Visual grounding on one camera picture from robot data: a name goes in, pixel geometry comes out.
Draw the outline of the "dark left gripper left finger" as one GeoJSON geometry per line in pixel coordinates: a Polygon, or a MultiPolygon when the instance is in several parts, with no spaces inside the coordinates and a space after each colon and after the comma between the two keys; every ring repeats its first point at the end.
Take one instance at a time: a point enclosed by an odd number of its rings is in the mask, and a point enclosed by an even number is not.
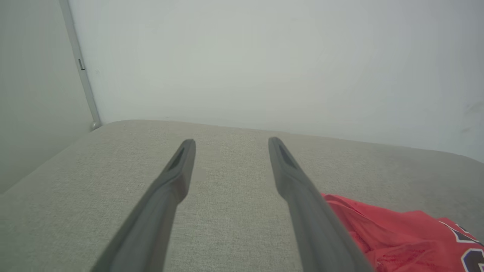
{"type": "Polygon", "coordinates": [[[189,192],[195,155],[195,141],[184,140],[91,272],[163,272],[176,209],[189,192]]]}

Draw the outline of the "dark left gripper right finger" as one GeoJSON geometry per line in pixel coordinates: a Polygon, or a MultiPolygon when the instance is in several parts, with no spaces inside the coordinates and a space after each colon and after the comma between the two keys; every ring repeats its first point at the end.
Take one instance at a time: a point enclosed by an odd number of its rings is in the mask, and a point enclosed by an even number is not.
{"type": "Polygon", "coordinates": [[[287,202],[304,272],[374,272],[280,138],[268,140],[276,188],[287,202]]]}

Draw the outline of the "red sports jersey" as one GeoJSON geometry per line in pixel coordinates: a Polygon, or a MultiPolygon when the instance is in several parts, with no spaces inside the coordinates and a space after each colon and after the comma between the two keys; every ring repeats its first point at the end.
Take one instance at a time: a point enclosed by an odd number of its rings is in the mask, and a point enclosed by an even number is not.
{"type": "Polygon", "coordinates": [[[448,218],[323,198],[376,272],[484,272],[484,244],[448,218]]]}

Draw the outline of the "grey wall pipe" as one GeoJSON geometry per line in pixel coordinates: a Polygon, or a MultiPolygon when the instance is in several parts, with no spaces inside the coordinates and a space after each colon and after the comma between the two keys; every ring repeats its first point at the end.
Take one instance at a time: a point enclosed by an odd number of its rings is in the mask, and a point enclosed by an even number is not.
{"type": "Polygon", "coordinates": [[[95,97],[92,92],[92,87],[87,75],[86,66],[81,52],[78,35],[74,26],[74,19],[71,13],[69,0],[58,0],[58,1],[59,1],[60,8],[62,10],[62,15],[64,17],[66,31],[68,33],[68,37],[71,43],[71,49],[74,54],[74,60],[76,62],[76,67],[78,69],[80,81],[84,89],[87,104],[93,119],[91,130],[95,130],[102,126],[102,122],[99,116],[97,105],[95,103],[95,97]]]}

